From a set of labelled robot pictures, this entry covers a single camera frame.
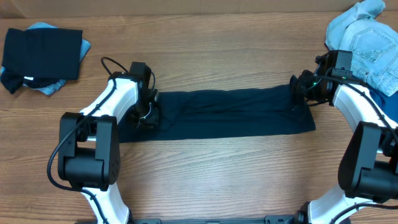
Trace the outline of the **black t-shirt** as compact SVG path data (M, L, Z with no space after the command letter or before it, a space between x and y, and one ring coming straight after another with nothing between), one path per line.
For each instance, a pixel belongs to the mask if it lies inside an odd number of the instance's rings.
M316 129L310 108L288 85L265 89L163 92L153 129L119 122L121 143L300 134Z

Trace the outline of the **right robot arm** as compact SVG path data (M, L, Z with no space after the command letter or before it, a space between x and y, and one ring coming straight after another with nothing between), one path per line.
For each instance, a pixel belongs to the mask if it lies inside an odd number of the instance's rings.
M395 210L397 199L397 123L370 96L351 71L353 54L331 50L317 56L314 72L305 70L290 87L294 103L337 108L353 130L338 168L338 185L307 202L289 223L349 223L365 207Z

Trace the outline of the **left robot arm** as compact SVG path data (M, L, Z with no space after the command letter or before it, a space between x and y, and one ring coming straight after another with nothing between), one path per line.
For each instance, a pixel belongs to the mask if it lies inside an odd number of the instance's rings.
M133 62L109 76L94 102L60 120L58 176L68 191L85 196L96 223L132 223L116 183L121 166L118 124L127 119L127 132L153 129L159 123L155 75L144 62Z

